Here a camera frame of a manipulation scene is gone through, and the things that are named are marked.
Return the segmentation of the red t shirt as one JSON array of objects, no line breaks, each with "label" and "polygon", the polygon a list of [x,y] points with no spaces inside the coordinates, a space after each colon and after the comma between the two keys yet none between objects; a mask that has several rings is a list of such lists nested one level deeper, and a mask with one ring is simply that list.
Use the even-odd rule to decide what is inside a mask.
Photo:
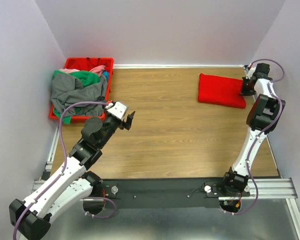
[{"label": "red t shirt", "polygon": [[245,109],[245,98],[240,95],[243,81],[236,78],[201,73],[197,101],[231,108]]}]

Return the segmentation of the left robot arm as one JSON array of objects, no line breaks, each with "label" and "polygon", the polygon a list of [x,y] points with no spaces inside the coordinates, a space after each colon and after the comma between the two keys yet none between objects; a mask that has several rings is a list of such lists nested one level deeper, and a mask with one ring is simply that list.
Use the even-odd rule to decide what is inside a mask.
[{"label": "left robot arm", "polygon": [[131,128],[134,115],[123,119],[116,111],[107,110],[104,120],[91,117],[85,122],[81,139],[59,169],[31,195],[9,205],[13,239],[17,233],[28,240],[42,239],[52,223],[74,203],[100,194],[101,179],[89,168],[101,157],[101,149],[117,129]]}]

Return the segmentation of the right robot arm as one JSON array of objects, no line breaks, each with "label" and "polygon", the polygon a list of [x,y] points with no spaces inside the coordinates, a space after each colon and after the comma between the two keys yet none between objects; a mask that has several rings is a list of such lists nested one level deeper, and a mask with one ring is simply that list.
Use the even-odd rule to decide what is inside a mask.
[{"label": "right robot arm", "polygon": [[248,128],[241,151],[220,183],[220,191],[225,196],[235,196],[245,191],[248,180],[253,178],[251,167],[259,148],[276,128],[286,106],[286,101],[279,98],[274,90],[274,83],[282,79],[274,80],[269,76],[269,64],[261,62],[253,66],[250,63],[245,69],[247,73],[240,95],[256,96],[256,99],[246,119]]}]

